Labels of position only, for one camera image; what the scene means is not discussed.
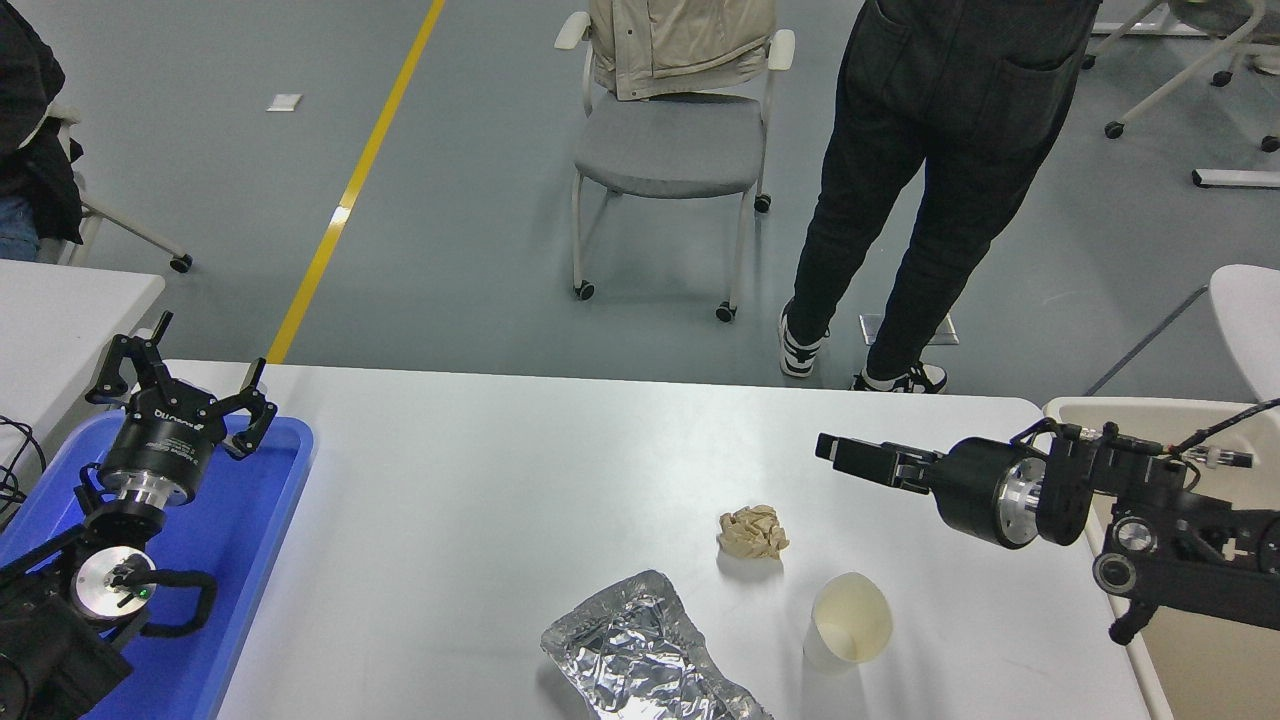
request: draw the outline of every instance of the pants pocket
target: pants pocket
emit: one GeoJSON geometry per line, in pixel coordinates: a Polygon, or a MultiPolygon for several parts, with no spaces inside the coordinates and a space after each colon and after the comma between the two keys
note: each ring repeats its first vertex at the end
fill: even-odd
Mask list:
{"type": "Polygon", "coordinates": [[[911,28],[890,19],[878,0],[867,0],[858,15],[845,69],[864,92],[883,100],[884,86],[911,36],[911,28]]]}
{"type": "Polygon", "coordinates": [[[1076,54],[1047,69],[1000,60],[974,122],[973,143],[1009,155],[1046,141],[1069,100],[1078,64],[1076,54]]]}

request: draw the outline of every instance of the white desk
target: white desk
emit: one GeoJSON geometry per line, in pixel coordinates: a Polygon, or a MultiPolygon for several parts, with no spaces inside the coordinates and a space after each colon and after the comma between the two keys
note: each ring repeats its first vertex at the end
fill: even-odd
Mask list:
{"type": "MultiPolygon", "coordinates": [[[[244,375],[169,366],[215,393],[244,375]]],[[[264,383],[316,456],[223,720],[586,719],[539,637],[648,568],[778,720],[1147,717],[1084,542],[1006,551],[813,456],[819,432],[1007,438],[1041,418],[1029,402],[298,366],[264,383]],[[718,515],[759,502],[792,539],[781,566],[718,553],[718,515]],[[884,591],[895,634],[820,675],[809,606],[847,570],[884,591]]]]}
{"type": "MultiPolygon", "coordinates": [[[[0,260],[0,415],[44,442],[88,389],[106,341],[132,332],[163,290],[159,275],[0,260]]],[[[20,442],[0,428],[0,462],[20,442]]]]}

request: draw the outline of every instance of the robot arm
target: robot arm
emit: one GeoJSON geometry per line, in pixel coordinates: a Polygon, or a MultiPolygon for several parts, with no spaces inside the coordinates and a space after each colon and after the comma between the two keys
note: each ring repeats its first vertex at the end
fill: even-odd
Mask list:
{"type": "Polygon", "coordinates": [[[124,423],[101,464],[81,470],[81,524],[0,569],[0,720],[79,717],[132,667],[120,655],[138,634],[174,638],[204,626],[218,583],[198,570],[157,569],[146,544],[169,506],[196,498],[214,450],[252,454],[275,416],[259,389],[265,361],[236,395],[215,396],[169,375],[157,345],[173,315],[150,337],[118,334],[108,345],[88,402],[123,405],[124,423]],[[125,360],[137,375],[128,393],[125,360]],[[228,437],[225,418],[250,411],[228,437]],[[197,588],[189,620],[150,623],[159,588],[197,588]]]}
{"type": "Polygon", "coordinates": [[[1280,512],[1235,510],[1192,492],[1192,462],[1249,466],[1244,454],[1202,443],[1254,406],[1179,446],[1043,420],[1007,443],[960,441],[947,454],[822,434],[817,455],[836,470],[890,487],[932,493],[942,520],[963,533],[1016,550],[1037,536],[1071,544],[1094,493],[1115,496],[1093,578],[1130,600],[1111,628],[1128,644],[1161,606],[1280,629],[1280,512]],[[1048,454],[1029,445],[1053,437],[1048,454]]]}

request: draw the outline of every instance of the black and white sneaker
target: black and white sneaker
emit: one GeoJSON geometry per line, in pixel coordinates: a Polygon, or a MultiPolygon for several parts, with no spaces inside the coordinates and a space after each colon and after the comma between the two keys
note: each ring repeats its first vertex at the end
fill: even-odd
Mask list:
{"type": "Polygon", "coordinates": [[[812,345],[796,342],[787,328],[787,313],[791,311],[791,302],[794,300],[788,300],[782,306],[782,313],[778,314],[778,366],[792,378],[808,378],[809,373],[813,372],[813,361],[818,356],[818,348],[822,347],[822,341],[827,336],[823,334],[812,345]]]}
{"type": "Polygon", "coordinates": [[[863,369],[854,377],[854,384],[849,389],[867,392],[911,392],[925,395],[941,395],[947,387],[947,372],[937,365],[916,363],[906,373],[891,379],[877,380],[867,375],[863,369]]]}

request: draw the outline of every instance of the silver foil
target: silver foil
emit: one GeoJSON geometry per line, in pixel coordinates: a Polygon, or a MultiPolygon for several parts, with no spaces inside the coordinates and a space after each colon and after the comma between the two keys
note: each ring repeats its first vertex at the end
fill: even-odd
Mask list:
{"type": "Polygon", "coordinates": [[[773,720],[716,667],[657,570],[589,597],[543,633],[541,647],[602,720],[773,720]]]}

